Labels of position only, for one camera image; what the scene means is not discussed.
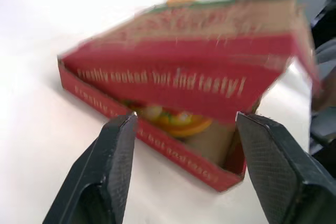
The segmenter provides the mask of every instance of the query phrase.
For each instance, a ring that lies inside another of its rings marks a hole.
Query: box lid
[[[318,83],[296,0],[162,5],[64,56],[69,70],[109,95],[226,123],[248,112],[294,57]]]

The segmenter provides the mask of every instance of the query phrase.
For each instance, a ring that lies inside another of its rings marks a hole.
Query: cardboard edge
[[[130,109],[80,80],[75,74],[67,70],[61,58],[58,58],[58,68],[62,87],[98,112],[108,118],[130,112]],[[183,143],[168,136],[144,119],[139,120],[139,129],[136,136],[218,192],[231,188],[244,178],[239,174],[234,174],[216,166],[204,157],[198,156]]]

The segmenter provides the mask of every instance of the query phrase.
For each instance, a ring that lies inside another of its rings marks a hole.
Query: table surface
[[[164,0],[0,0],[0,223],[41,223],[105,117],[62,90],[56,55]],[[258,113],[308,148],[310,88],[290,70]],[[218,194],[136,141],[124,223],[267,223],[248,174]]]

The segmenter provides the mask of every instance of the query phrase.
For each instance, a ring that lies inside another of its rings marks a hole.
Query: red pizza box
[[[224,191],[243,180],[246,168],[234,126],[237,111],[254,112],[262,94],[294,59],[318,87],[308,31],[296,0],[160,5],[61,55],[61,82],[109,118],[127,113],[118,101],[129,99],[226,125],[218,131],[227,141],[220,167],[192,144],[174,139],[145,119],[140,119],[137,134],[195,177]],[[216,138],[217,130],[214,126],[203,137]],[[200,137],[193,143],[199,144]]]

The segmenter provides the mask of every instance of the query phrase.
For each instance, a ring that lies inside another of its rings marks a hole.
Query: open box lid
[[[297,58],[315,86],[296,0],[159,6],[63,55],[65,67],[115,98],[234,123]]]

